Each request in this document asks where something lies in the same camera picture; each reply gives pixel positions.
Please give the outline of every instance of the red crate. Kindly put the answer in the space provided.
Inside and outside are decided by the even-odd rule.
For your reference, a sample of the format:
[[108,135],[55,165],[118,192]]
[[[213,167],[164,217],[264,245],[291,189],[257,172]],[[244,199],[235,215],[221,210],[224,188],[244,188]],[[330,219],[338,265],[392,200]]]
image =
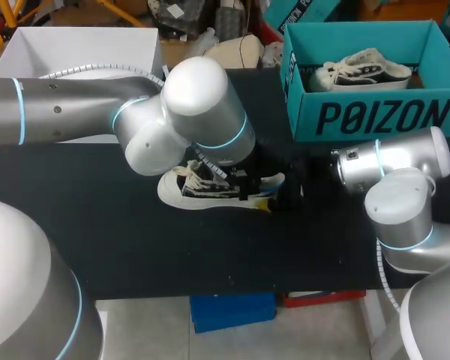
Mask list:
[[283,294],[283,304],[286,308],[299,308],[301,306],[327,304],[329,302],[345,302],[347,300],[364,298],[365,295],[367,295],[367,292],[364,290],[340,291],[323,296],[311,295],[297,298],[289,298]]

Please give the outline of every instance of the black and white sneaker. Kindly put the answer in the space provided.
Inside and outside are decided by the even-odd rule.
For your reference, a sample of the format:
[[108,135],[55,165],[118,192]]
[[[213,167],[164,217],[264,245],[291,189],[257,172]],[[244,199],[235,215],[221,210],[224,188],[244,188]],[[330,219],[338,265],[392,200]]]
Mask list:
[[366,49],[340,62],[326,62],[310,79],[313,92],[372,92],[405,89],[412,71]]
[[187,167],[177,166],[163,174],[157,192],[164,203],[179,209],[202,210],[218,206],[263,209],[263,200],[273,196],[284,180],[281,172],[262,178],[260,192],[240,200],[239,186],[230,185],[203,162],[191,160]]

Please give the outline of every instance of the blue led ring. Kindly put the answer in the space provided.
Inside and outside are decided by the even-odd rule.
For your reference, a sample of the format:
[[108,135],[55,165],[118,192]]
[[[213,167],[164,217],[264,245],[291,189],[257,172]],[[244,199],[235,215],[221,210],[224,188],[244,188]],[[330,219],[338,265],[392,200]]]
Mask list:
[[149,96],[142,96],[139,97],[138,99],[133,99],[133,100],[129,100],[126,103],[124,103],[123,105],[121,105],[115,116],[113,116],[113,120],[112,120],[112,131],[115,132],[115,122],[117,121],[117,119],[119,118],[120,114],[122,113],[123,110],[127,109],[130,105],[139,103],[140,101],[144,101],[147,100],[148,98],[150,98]]
[[380,140],[375,140],[375,154],[376,154],[376,162],[378,163],[378,167],[380,169],[380,175],[385,176],[385,171],[383,170],[382,165],[382,157],[380,156]]
[[432,228],[430,230],[430,232],[428,233],[427,237],[424,238],[422,241],[420,241],[418,244],[412,245],[412,246],[407,246],[407,247],[392,247],[392,246],[388,246],[386,244],[383,244],[379,238],[377,238],[377,240],[379,241],[380,245],[382,245],[384,248],[387,248],[389,250],[395,250],[395,251],[407,251],[407,250],[412,250],[415,248],[418,248],[419,246],[422,246],[432,235],[432,232],[434,231],[434,226],[432,225]]
[[67,343],[65,344],[65,346],[63,347],[61,352],[58,354],[58,356],[55,358],[55,360],[62,360],[62,358],[67,353],[67,351],[70,349],[70,346],[71,346],[72,342],[74,341],[75,336],[77,335],[80,320],[82,319],[82,306],[83,306],[82,290],[80,289],[80,284],[78,282],[77,276],[75,276],[73,271],[71,273],[73,275],[73,278],[75,279],[76,288],[78,289],[78,296],[79,296],[78,314],[76,315],[75,326],[73,327],[70,337],[68,338]]
[[20,138],[18,145],[23,145],[25,142],[25,103],[23,102],[22,86],[17,79],[12,78],[16,89],[16,96],[18,97],[18,104],[20,109]]
[[244,120],[243,120],[243,125],[241,126],[240,131],[239,131],[239,132],[238,132],[231,140],[225,142],[225,143],[222,144],[222,145],[217,145],[217,146],[207,146],[207,145],[199,144],[198,142],[197,142],[196,144],[197,144],[200,148],[204,148],[204,149],[220,149],[220,148],[224,148],[225,146],[228,146],[228,145],[230,145],[231,143],[233,143],[235,140],[237,140],[237,139],[240,137],[240,135],[242,135],[243,131],[245,130],[245,126],[247,125],[247,120],[248,120],[248,117],[247,117],[247,114],[245,114],[245,118],[244,118]]

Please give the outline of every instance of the white box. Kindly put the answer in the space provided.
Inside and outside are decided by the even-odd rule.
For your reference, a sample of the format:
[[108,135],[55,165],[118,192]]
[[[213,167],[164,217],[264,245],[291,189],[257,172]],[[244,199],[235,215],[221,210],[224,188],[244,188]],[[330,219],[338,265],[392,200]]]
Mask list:
[[[158,30],[18,28],[0,58],[0,77],[42,77],[98,63],[130,65],[161,78],[163,68]],[[100,135],[68,143],[117,143],[117,140],[113,135]]]

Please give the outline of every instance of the teal shoe box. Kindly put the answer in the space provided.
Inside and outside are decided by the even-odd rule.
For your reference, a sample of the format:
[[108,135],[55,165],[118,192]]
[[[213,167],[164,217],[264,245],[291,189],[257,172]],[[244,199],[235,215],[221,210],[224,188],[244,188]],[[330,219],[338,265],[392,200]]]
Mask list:
[[287,24],[325,21],[340,0],[274,0],[264,14],[265,21],[282,35]]
[[[367,48],[410,66],[424,88],[305,91],[300,72]],[[280,78],[295,141],[373,140],[439,126],[450,137],[450,46],[432,21],[322,22],[286,27]]]

